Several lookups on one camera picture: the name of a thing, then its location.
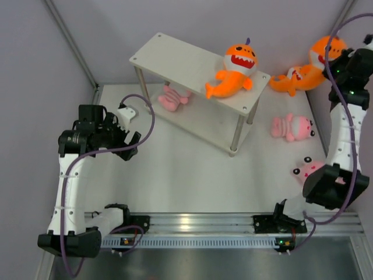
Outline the large orange shark plush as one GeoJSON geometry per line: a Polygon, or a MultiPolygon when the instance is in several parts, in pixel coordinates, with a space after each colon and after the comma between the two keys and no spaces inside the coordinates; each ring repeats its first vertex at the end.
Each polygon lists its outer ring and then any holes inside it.
{"type": "Polygon", "coordinates": [[[258,57],[250,45],[251,39],[248,37],[243,44],[230,46],[224,54],[224,69],[215,74],[215,79],[220,83],[212,86],[205,84],[206,98],[228,98],[241,89],[251,90],[253,81],[251,75],[254,74],[258,66],[258,57]]]}

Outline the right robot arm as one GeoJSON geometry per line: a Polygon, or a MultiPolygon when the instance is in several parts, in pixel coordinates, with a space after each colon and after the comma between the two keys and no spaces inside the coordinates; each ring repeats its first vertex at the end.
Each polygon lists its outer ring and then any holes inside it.
{"type": "Polygon", "coordinates": [[[372,76],[372,47],[348,49],[324,71],[331,81],[329,93],[332,131],[324,163],[305,157],[293,175],[302,182],[302,194],[276,204],[273,227],[284,232],[311,217],[308,204],[342,213],[368,187],[370,178],[361,172],[361,128],[370,104],[365,88],[372,76]]]}

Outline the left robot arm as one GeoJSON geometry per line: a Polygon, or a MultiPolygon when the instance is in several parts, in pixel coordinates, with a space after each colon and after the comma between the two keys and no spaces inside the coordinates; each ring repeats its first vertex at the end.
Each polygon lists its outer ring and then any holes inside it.
{"type": "Polygon", "coordinates": [[[127,232],[132,225],[125,204],[108,204],[91,221],[85,218],[85,198],[95,151],[108,149],[124,161],[138,152],[141,138],[135,132],[126,143],[134,108],[120,105],[116,113],[100,105],[80,105],[73,128],[58,138],[59,184],[54,211],[47,232],[38,236],[39,248],[55,255],[94,258],[101,241],[112,230],[127,232]]]}

